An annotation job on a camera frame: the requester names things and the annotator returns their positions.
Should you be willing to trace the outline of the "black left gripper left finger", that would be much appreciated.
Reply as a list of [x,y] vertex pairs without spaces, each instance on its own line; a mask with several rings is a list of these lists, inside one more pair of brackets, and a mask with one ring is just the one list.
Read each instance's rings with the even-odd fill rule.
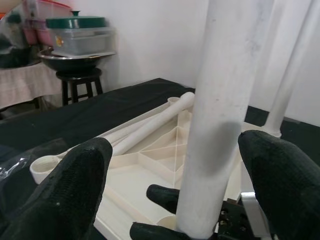
[[0,231],[0,240],[88,240],[113,154],[102,137],[70,150]]

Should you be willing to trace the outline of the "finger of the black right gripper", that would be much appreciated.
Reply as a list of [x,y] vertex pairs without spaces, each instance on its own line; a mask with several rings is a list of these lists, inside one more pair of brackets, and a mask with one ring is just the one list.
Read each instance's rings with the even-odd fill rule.
[[180,190],[157,184],[150,185],[146,190],[146,197],[168,212],[176,214]]
[[132,223],[129,236],[132,240],[192,240],[185,233],[140,222]]

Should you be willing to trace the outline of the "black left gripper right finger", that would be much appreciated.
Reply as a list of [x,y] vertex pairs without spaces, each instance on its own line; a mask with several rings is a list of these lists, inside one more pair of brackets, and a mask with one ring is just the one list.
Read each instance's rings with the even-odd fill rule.
[[242,132],[238,146],[279,240],[320,240],[320,166],[295,144],[259,130]]

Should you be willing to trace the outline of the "white plastic table top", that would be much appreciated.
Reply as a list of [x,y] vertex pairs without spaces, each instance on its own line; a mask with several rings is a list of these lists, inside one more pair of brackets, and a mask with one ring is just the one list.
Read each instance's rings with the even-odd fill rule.
[[[158,114],[179,99],[180,97],[170,97],[165,104],[105,133],[115,132]],[[132,222],[175,228],[174,214],[152,203],[147,198],[146,192],[152,184],[180,188],[191,118],[192,106],[181,111],[125,153],[112,156],[107,171],[106,186],[94,223],[105,238],[130,240],[129,228]],[[35,183],[40,184],[72,148],[58,155],[47,155],[36,159],[29,167]],[[254,192],[254,189],[237,147],[234,167],[223,200],[242,200],[241,193],[244,192]]]

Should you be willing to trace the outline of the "clear tape strip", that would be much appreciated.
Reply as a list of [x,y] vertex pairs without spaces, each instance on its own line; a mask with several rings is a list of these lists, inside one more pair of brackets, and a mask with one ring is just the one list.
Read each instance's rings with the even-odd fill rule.
[[32,163],[33,154],[22,152],[6,161],[0,161],[0,183],[8,179],[13,173],[28,167]]

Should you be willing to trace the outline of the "black tablecloth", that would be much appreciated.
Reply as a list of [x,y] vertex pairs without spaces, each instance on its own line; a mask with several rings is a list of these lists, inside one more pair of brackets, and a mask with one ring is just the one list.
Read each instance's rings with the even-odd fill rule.
[[[30,115],[24,120],[6,123],[0,126],[0,157],[9,147],[30,147],[45,134],[48,134],[49,139],[66,137],[77,147],[96,138],[102,131],[112,129],[117,124],[127,122],[163,104],[166,98],[186,92],[186,87],[157,78],[67,105],[52,112]],[[23,205],[32,193],[24,200]],[[6,217],[0,212],[0,231],[18,211],[13,216]]]

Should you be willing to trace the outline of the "black wooden stool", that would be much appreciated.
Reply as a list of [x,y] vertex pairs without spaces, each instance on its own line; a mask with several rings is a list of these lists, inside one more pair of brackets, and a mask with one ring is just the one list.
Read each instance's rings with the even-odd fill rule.
[[[95,67],[91,69],[86,69],[83,71],[57,71],[56,77],[61,80],[62,88],[62,105],[66,106],[69,101],[72,103],[77,103],[79,99],[82,98],[92,98],[93,88],[92,83],[95,84],[95,89],[97,95],[103,94],[103,88],[101,84],[100,77],[102,76],[102,71]],[[85,85],[86,94],[79,95],[78,86]]]

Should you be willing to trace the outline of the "black bag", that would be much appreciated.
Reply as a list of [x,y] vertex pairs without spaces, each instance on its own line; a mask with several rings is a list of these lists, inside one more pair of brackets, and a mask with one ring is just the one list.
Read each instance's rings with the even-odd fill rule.
[[32,48],[27,42],[20,13],[12,11],[0,20],[0,69],[26,66]]

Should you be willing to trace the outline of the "clear plastic container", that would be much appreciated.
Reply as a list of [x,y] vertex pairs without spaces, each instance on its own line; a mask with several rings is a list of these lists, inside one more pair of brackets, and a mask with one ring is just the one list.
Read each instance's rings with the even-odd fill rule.
[[94,56],[116,51],[111,27],[50,29],[53,53],[64,57]]

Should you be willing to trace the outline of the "pink plastic container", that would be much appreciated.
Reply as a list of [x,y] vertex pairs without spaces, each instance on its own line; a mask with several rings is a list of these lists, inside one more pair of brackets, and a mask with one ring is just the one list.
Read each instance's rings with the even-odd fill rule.
[[29,45],[53,46],[45,20],[26,19],[22,24],[22,30]]

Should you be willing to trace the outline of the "green pot lid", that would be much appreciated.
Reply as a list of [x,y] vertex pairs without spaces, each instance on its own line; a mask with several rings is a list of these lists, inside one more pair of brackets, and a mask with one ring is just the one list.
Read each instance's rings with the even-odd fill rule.
[[86,29],[104,28],[109,25],[107,20],[101,16],[79,16],[77,15],[79,11],[71,13],[72,16],[47,18],[46,27],[49,29]]

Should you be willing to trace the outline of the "orange container lid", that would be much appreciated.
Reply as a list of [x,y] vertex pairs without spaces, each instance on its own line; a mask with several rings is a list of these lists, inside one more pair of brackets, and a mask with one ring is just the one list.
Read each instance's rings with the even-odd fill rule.
[[53,0],[28,0],[29,8],[37,10],[54,10],[54,9],[64,9],[71,11],[72,8],[66,4],[56,2]]

